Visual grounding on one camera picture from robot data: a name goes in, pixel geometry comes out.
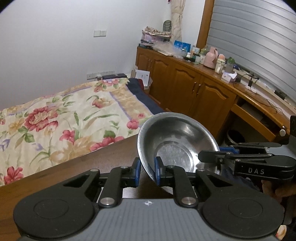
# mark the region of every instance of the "gray gripper base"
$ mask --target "gray gripper base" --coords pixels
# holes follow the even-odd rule
[[[211,229],[195,209],[173,199],[123,199],[114,208],[99,211],[79,234],[63,241],[232,241]],[[269,236],[256,241],[277,241]],[[23,237],[20,241],[33,241]]]

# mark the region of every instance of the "curtain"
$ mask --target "curtain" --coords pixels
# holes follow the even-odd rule
[[[175,40],[182,40],[182,17],[186,0],[171,0],[170,8],[172,11],[172,37],[171,43]]]

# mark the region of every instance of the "desk drawer knob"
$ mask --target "desk drawer knob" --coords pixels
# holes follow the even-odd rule
[[[286,135],[286,131],[284,129],[281,129],[279,131],[280,136],[284,137]]]

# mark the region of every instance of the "open drawer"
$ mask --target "open drawer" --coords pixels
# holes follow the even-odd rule
[[[279,135],[280,128],[266,115],[243,99],[239,99],[231,111],[246,121],[256,131],[272,142]]]

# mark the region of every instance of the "navy blue blanket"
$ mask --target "navy blue blanket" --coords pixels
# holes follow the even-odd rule
[[[127,83],[127,87],[131,93],[133,93],[139,101],[141,101],[146,107],[151,111],[152,114],[158,114],[161,112],[165,112],[162,108],[160,108],[154,100],[152,100],[145,92],[141,89],[138,79],[130,78],[129,83]]]

